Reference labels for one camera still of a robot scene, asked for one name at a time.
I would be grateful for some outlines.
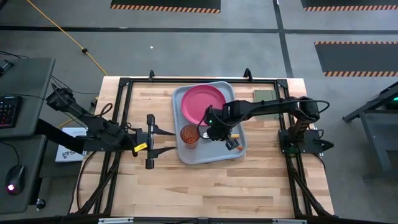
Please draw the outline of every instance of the concrete floor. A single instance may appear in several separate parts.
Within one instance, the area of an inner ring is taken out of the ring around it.
[[[33,1],[61,26],[278,29],[272,0],[222,0],[221,14],[118,11],[110,0]],[[398,30],[398,11],[305,12],[300,0],[279,0],[285,29]],[[0,12],[0,26],[50,26],[24,0],[8,1]],[[110,75],[159,75],[240,77],[246,67],[256,77],[286,77],[278,34],[209,32],[71,32]],[[304,78],[309,97],[327,100],[317,127],[335,143],[325,153],[326,175],[335,213],[344,218],[396,223],[398,183],[363,182],[362,175],[377,172],[379,165],[359,120],[341,119],[371,100],[397,78],[324,77],[314,41],[398,40],[398,35],[287,34],[293,76]],[[100,90],[103,74],[61,32],[0,31],[0,50],[30,57],[56,58],[53,75],[77,91]],[[85,76],[89,82],[81,82]],[[76,95],[89,108],[94,95]],[[59,125],[68,118],[44,106],[41,117]],[[70,164],[71,169],[79,163]],[[40,194],[47,207],[36,212],[3,215],[0,220],[66,214],[76,176],[46,179]]]

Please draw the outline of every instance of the gray tray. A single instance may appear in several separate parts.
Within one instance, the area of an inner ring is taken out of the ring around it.
[[[216,87],[225,97],[226,102],[235,100],[235,94],[232,86],[226,82],[206,83]],[[233,149],[229,151],[224,141],[211,141],[207,139],[199,139],[196,149],[188,149],[180,137],[181,129],[188,124],[192,124],[187,120],[181,112],[181,100],[184,94],[197,85],[183,86],[174,90],[172,95],[172,104],[174,112],[175,134],[177,137],[177,152],[181,161],[186,164],[201,164],[206,162],[221,161],[225,159],[235,159],[243,156],[246,153],[247,143],[244,136],[242,124],[237,125],[232,129],[232,134],[239,134],[239,143],[243,147],[242,150]],[[206,132],[208,126],[200,126],[200,132]]]

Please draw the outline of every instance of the wooden table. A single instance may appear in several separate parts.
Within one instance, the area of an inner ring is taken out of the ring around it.
[[[105,104],[115,102],[119,78],[104,77],[96,114]],[[291,96],[306,95],[303,79],[287,81]],[[187,84],[135,83],[127,121],[146,131],[146,115],[152,113],[160,128],[174,133],[171,96],[174,89],[183,85]],[[254,90],[274,89],[268,84],[233,84],[233,88],[238,100],[248,101],[253,101]],[[111,116],[112,111],[104,117],[111,119]],[[188,166],[180,161],[176,150],[171,150],[155,160],[155,169],[145,170],[146,152],[138,157],[133,157],[130,151],[124,152],[112,216],[293,218],[285,158],[277,141],[279,121],[252,118],[243,122],[243,127],[248,149],[240,159]],[[175,136],[156,136],[155,148],[164,146],[175,146]],[[103,157],[104,153],[97,153],[83,173],[81,204],[98,185]],[[322,163],[311,154],[302,157],[309,189],[333,213]],[[301,190],[298,195],[304,212]]]

